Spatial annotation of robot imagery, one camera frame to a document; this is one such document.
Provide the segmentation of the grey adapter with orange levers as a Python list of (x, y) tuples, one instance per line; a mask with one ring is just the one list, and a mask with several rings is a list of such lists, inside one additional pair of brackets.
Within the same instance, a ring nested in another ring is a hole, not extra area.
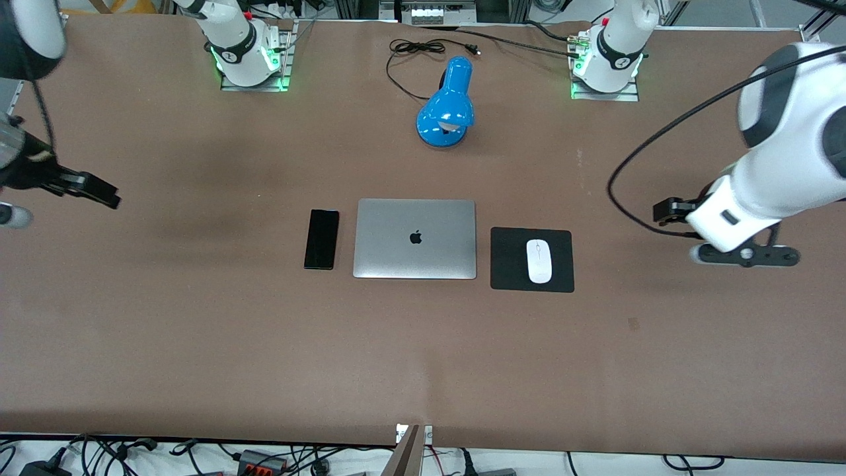
[(284, 457), (244, 450), (238, 460), (236, 476), (283, 476), (287, 468)]

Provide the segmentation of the aluminium right arm base plate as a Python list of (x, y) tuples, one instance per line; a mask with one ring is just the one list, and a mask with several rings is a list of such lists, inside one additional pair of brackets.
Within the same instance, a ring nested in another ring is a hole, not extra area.
[(256, 43), (241, 58), (241, 63), (217, 62), (221, 74), (222, 91), (266, 91), (281, 93), (288, 90), (294, 57), (294, 40), (298, 24), (293, 30), (264, 24), (256, 30)]

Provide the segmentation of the blue desk lamp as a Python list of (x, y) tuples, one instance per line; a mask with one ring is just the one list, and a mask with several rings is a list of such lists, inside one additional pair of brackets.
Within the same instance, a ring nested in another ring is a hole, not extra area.
[(415, 126), (430, 147), (455, 147), (475, 124), (475, 111), (469, 97), (473, 64), (463, 56), (450, 58), (441, 87), (418, 112)]

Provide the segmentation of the silver closed laptop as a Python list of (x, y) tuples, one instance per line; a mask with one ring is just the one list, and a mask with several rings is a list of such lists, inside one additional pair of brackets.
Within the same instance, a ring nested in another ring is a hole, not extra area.
[(477, 211), (469, 200), (362, 198), (356, 216), (356, 278), (473, 280)]

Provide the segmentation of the white computer mouse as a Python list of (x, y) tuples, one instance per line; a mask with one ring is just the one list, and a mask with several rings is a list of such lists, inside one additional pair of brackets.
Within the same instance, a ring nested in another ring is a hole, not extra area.
[(552, 250), (544, 240), (529, 240), (525, 244), (527, 275), (533, 284), (546, 284), (553, 277)]

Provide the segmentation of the black mouse pad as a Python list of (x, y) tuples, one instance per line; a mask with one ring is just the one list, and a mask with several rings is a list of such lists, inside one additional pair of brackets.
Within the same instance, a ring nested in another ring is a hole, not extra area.
[[(533, 284), (527, 275), (525, 244), (544, 240), (552, 250), (553, 277)], [(490, 230), (490, 287), (523, 292), (572, 293), (575, 290), (573, 237), (568, 230), (494, 227)]]

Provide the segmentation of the aluminium frame profile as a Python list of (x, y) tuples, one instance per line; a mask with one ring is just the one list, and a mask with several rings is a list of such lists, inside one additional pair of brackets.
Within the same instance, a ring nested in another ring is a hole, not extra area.
[(804, 42), (819, 42), (820, 35), (838, 17), (846, 17), (846, 0), (794, 0), (816, 10), (810, 19), (801, 25), (800, 35)]
[(45, 78), (66, 54), (65, 24), (58, 0), (0, 0), (0, 112), (12, 114), (27, 81), (18, 40), (34, 78)]

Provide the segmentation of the white terminal block unit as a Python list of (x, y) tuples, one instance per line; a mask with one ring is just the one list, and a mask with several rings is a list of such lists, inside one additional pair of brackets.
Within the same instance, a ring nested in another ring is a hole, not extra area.
[(475, 0), (404, 0), (404, 23), (423, 26), (459, 26), (478, 19)]

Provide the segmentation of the aluminium left arm base plate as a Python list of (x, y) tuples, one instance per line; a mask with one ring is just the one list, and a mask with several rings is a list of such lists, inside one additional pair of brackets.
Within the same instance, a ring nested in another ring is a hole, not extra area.
[(568, 61), (570, 69), (570, 96), (574, 100), (604, 100), (605, 102), (638, 102), (638, 85), (636, 75), (638, 70), (635, 69), (633, 76), (629, 79), (628, 84), (620, 91), (607, 93), (607, 91), (597, 91), (589, 87), (580, 76), (588, 62), (588, 55), (590, 50), (589, 38), (586, 36), (588, 31), (580, 31), (579, 35), (571, 35), (568, 37), (567, 51), (576, 54), (577, 58), (570, 58)]

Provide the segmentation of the black power adapter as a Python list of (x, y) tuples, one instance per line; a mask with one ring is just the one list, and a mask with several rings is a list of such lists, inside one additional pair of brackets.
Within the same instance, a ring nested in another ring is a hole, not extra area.
[(24, 465), (19, 476), (73, 476), (73, 474), (48, 461), (31, 461)]

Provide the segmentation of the metal edge bracket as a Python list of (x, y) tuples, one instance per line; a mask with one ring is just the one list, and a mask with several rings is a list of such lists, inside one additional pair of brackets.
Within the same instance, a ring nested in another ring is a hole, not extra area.
[[(410, 425), (407, 424), (397, 424), (395, 427), (395, 443), (399, 445), (402, 438), (404, 437), (406, 431), (410, 428)], [(433, 443), (433, 427), (432, 425), (424, 425), (422, 427), (422, 431), (424, 435), (424, 442), (427, 446), (434, 446)]]

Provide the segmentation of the black smartphone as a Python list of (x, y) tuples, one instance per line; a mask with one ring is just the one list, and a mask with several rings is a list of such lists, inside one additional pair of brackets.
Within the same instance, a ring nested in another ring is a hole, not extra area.
[(306, 238), (304, 269), (334, 268), (340, 214), (336, 210), (312, 209)]

